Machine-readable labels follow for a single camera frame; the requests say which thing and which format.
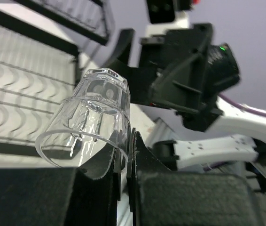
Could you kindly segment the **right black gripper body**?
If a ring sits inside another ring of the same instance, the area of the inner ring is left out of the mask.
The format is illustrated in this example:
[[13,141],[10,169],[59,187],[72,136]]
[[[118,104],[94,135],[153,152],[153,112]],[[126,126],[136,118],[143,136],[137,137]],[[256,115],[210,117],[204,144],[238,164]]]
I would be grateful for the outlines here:
[[206,131],[221,115],[206,87],[212,38],[211,23],[141,38],[137,103],[173,109],[185,128]]

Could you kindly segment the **clear wine glass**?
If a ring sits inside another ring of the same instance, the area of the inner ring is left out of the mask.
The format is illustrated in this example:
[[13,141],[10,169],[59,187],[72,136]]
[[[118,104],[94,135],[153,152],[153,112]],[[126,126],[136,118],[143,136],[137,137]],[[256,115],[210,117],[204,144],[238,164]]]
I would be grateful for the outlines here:
[[37,153],[56,167],[79,167],[105,148],[127,160],[128,82],[109,68],[88,70],[37,137]]

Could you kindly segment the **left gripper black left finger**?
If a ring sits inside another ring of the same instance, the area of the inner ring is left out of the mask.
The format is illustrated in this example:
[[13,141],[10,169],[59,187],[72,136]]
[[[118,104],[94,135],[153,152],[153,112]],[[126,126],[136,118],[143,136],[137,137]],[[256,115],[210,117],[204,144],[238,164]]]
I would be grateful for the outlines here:
[[114,226],[120,171],[108,144],[77,168],[0,169],[0,226]]

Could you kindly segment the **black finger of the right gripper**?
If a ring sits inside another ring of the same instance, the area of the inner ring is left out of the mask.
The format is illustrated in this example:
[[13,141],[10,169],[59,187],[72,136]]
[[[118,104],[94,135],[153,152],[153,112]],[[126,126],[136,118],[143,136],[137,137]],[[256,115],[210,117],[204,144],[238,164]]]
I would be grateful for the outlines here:
[[156,66],[130,67],[128,65],[134,34],[135,30],[132,28],[120,30],[117,44],[104,63],[104,67],[117,72],[127,80],[132,104],[151,104],[149,90],[156,79]]

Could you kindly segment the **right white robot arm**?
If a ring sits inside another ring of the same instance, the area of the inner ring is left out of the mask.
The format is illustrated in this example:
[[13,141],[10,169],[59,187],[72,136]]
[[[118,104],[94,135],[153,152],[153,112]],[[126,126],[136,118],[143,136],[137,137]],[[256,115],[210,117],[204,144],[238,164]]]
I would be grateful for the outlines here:
[[229,100],[222,91],[240,81],[228,44],[211,44],[212,24],[165,28],[141,39],[138,67],[130,67],[134,30],[122,29],[106,66],[123,75],[134,104],[173,109],[183,126],[199,132],[231,132],[229,137],[197,141],[166,140],[150,151],[171,170],[199,165],[212,170],[234,161],[246,169],[266,192],[266,110]]

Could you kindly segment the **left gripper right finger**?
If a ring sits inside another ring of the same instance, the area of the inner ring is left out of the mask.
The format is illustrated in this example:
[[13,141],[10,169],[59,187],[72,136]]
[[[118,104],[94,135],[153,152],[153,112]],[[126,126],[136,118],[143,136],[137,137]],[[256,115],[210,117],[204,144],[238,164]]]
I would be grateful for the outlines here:
[[254,192],[236,175],[175,172],[129,138],[127,183],[135,226],[262,226]]

